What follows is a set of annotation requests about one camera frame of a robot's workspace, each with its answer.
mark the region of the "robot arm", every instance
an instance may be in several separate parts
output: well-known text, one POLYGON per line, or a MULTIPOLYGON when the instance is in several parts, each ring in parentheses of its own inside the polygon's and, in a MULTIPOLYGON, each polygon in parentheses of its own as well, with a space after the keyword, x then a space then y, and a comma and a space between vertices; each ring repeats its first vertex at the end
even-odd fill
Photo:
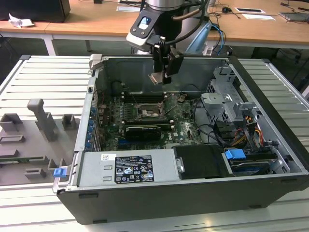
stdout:
POLYGON ((154 73, 150 79, 155 85, 169 84, 171 76, 178 73, 183 54, 176 50, 176 43, 185 40, 200 27, 208 3, 209 0, 147 0, 145 9, 140 12, 126 39, 137 49, 152 54, 154 73), (177 38, 182 31, 182 21, 200 12, 199 23, 189 33, 177 38))

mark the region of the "wooden desk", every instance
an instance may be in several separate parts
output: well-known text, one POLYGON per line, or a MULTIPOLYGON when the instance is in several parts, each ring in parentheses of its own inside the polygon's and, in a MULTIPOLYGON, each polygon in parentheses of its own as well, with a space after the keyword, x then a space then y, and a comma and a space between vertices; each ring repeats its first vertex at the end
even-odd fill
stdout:
MULTIPOLYGON (((281 6, 284 0, 220 0, 221 4, 228 4, 234 13, 239 13, 235 7, 257 8, 266 12, 267 15, 277 15, 279 12, 292 12, 291 9, 281 6)), ((298 7, 309 8, 308 3, 290 1, 290 7, 299 12, 298 7)), ((209 12, 220 11, 222 6, 218 5, 209 8, 209 12)), ((276 21, 246 19, 241 14, 221 15, 219 18, 220 28, 226 33, 226 44, 245 46, 247 44, 256 44, 254 46, 271 47, 295 47, 297 45, 309 45, 309 24, 287 22, 282 16, 272 16, 276 21)), ((208 39, 218 40, 218 33, 211 31, 208 39)))
MULTIPOLYGON (((40 23, 36 27, 17 29, 8 22, 0 22, 0 31, 7 37, 41 38, 44 39, 48 53, 56 55, 53 39, 86 40, 87 49, 90 50, 90 40, 99 41, 125 41, 126 35, 135 22, 138 13, 118 12, 117 0, 94 4, 92 0, 70 0, 71 12, 65 23, 40 23)), ((287 7, 280 6, 285 0, 220 0, 228 4, 233 12, 234 7, 260 8, 266 14, 277 15, 279 12, 290 12, 287 7)), ((308 3, 292 2, 291 7, 309 8, 308 3)), ((209 8, 209 11, 222 11, 222 6, 209 8)), ((246 19, 239 14, 238 19, 233 14, 221 15, 219 24, 226 33, 226 45, 298 48, 309 49, 309 25, 306 23, 287 23, 277 15, 276 21, 246 19)), ((215 44, 219 39, 218 32, 211 31, 208 44, 215 44)))
POLYGON ((126 37, 139 13, 116 11, 118 3, 113 1, 94 4, 92 0, 70 0, 71 12, 65 23, 50 23, 45 32, 126 37))

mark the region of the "warning label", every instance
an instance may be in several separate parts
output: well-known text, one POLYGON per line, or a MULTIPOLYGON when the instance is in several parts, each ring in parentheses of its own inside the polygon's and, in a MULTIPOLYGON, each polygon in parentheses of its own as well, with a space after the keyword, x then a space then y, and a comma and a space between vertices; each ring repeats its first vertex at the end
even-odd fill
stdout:
POLYGON ((151 156, 116 157, 115 182, 117 184, 154 181, 151 156))

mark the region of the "blue cable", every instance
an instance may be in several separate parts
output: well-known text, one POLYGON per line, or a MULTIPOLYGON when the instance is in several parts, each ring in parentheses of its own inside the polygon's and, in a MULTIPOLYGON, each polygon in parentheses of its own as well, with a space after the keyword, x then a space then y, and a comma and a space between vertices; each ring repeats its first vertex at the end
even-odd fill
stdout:
POLYGON ((220 52, 221 52, 221 50, 222 50, 222 48, 223 48, 223 44, 224 44, 224 43, 223 43, 223 39, 224 39, 224 38, 223 38, 222 31, 221 31, 219 28, 217 28, 216 26, 214 26, 214 25, 213 25, 213 27, 216 28, 216 29, 218 30, 218 32, 220 33, 220 35, 221 35, 221 47, 220 47, 220 50, 219 50, 219 52, 218 52, 218 55, 219 55, 220 52))

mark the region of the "blue drive latch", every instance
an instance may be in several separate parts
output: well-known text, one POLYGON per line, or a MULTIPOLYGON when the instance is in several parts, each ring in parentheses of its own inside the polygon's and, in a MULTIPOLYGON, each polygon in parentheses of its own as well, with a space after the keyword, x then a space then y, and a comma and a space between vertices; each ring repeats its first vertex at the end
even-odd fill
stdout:
POLYGON ((60 177, 60 178, 67 177, 67 168, 56 168, 54 170, 54 178, 56 177, 60 177))
POLYGON ((245 159, 246 154, 242 149, 229 149, 225 152, 226 158, 229 159, 245 159))

